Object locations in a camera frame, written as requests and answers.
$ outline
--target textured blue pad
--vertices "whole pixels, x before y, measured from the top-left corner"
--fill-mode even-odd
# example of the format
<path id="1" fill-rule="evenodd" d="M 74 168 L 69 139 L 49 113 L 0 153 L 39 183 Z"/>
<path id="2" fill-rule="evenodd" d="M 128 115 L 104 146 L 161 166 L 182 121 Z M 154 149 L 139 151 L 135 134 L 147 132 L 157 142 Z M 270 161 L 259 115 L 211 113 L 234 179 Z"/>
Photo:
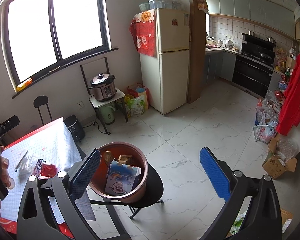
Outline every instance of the textured blue pad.
<path id="1" fill-rule="evenodd" d="M 208 175 L 218 197 L 227 201 L 231 196 L 230 182 L 206 147 L 200 151 L 200 163 Z"/>
<path id="2" fill-rule="evenodd" d="M 93 174 L 96 172 L 100 165 L 101 154 L 97 150 L 94 154 L 90 155 L 83 168 L 79 171 L 77 176 L 72 181 L 72 194 L 71 199 L 74 201 L 76 199 L 82 198 L 83 193 L 87 189 Z"/>

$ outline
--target refrigerator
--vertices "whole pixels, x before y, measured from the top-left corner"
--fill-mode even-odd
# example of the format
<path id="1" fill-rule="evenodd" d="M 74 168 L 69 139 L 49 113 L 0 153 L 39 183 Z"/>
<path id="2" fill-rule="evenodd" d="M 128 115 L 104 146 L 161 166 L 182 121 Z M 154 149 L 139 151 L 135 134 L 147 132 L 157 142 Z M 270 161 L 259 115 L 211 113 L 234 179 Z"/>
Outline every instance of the refrigerator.
<path id="1" fill-rule="evenodd" d="M 189 14 L 156 9 L 154 57 L 140 54 L 143 85 L 150 105 L 167 114 L 186 103 L 189 76 Z"/>

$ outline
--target oven handle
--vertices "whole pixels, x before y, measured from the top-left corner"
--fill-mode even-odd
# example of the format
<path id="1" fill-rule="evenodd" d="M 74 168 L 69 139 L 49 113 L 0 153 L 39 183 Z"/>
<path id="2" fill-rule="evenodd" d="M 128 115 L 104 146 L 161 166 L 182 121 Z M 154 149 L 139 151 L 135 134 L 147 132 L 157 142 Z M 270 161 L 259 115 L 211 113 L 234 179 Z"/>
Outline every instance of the oven handle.
<path id="1" fill-rule="evenodd" d="M 245 77 L 247 77 L 247 78 L 249 78 L 249 79 L 251 79 L 251 80 L 253 80 L 253 81 L 255 81 L 255 82 L 258 82 L 258 83 L 260 83 L 261 85 L 267 86 L 267 85 L 261 83 L 260 81 L 257 81 L 257 80 L 255 80 L 255 79 L 253 79 L 253 78 L 250 78 L 250 77 L 248 77 L 248 76 L 246 76 L 246 75 L 244 75 L 244 74 L 242 74 L 242 73 L 240 73 L 240 72 L 238 72 L 238 71 L 235 71 L 235 72 L 237 72 L 238 74 L 240 74 L 240 75 L 242 75 L 242 76 L 245 76 Z"/>
<path id="2" fill-rule="evenodd" d="M 257 68 L 257 69 L 260 69 L 261 71 L 263 71 L 263 72 L 266 72 L 267 74 L 269 74 L 269 76 L 270 77 L 272 77 L 272 74 L 270 74 L 269 72 L 267 72 L 267 71 L 264 71 L 263 69 L 261 69 L 261 68 L 258 68 L 258 67 L 256 67 L 256 66 L 254 66 L 254 65 L 251 65 L 251 64 L 249 64 L 249 63 L 247 63 L 247 62 L 244 62 L 244 61 L 242 61 L 242 60 L 239 60 L 239 59 L 237 59 L 238 61 L 240 61 L 240 62 L 242 62 L 242 63 L 245 63 L 245 64 L 248 64 L 248 65 L 250 65 L 251 67 L 254 67 L 254 68 Z"/>

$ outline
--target black chair backrest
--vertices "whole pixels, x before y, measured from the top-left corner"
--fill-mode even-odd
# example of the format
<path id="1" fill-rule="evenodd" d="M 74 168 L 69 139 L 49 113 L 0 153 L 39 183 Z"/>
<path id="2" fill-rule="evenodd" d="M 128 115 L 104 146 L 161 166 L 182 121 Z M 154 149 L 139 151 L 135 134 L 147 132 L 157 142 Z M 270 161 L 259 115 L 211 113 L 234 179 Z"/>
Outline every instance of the black chair backrest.
<path id="1" fill-rule="evenodd" d="M 38 97 L 33 101 L 33 106 L 34 106 L 35 108 L 37 108 L 38 111 L 39 111 L 39 115 L 40 115 L 40 118 L 41 118 L 42 125 L 44 125 L 44 123 L 43 123 L 43 119 L 42 119 L 42 115 L 41 115 L 41 113 L 40 113 L 39 107 L 40 107 L 40 106 L 43 106 L 43 105 L 46 105 L 46 106 L 47 106 L 47 110 L 48 110 L 48 112 L 49 112 L 50 120 L 51 120 L 51 122 L 52 122 L 52 117 L 51 117 L 50 109 L 49 109 L 49 106 L 48 106 L 48 102 L 49 102 L 49 99 L 48 99 L 47 96 L 38 96 Z"/>

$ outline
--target bucket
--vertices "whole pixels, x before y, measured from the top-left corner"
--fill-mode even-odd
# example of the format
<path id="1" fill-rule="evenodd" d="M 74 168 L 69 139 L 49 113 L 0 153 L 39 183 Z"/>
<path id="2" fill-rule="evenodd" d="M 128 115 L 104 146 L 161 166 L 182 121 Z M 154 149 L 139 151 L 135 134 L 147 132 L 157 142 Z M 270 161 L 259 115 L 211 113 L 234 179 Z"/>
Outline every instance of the bucket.
<path id="1" fill-rule="evenodd" d="M 104 159 L 101 158 L 101 163 L 94 173 L 89 184 L 92 190 L 101 197 L 110 200 L 119 200 L 126 204 L 134 203 L 140 200 L 146 192 L 146 179 L 148 176 L 148 162 L 142 151 L 134 145 L 126 142 L 108 143 L 106 145 L 103 145 L 98 150 L 100 151 L 101 155 L 103 155 L 106 150 L 111 151 L 113 157 L 116 159 L 118 159 L 120 155 L 132 155 L 134 159 L 134 165 L 141 168 L 141 180 L 139 185 L 128 194 L 121 196 L 109 195 L 105 192 L 108 166 L 106 165 Z"/>
<path id="2" fill-rule="evenodd" d="M 71 132 L 72 138 L 78 142 L 81 142 L 81 140 L 86 135 L 84 132 L 84 129 L 82 128 L 82 125 L 78 121 L 77 117 L 75 115 L 71 115 L 64 119 L 63 121 L 69 131 Z"/>

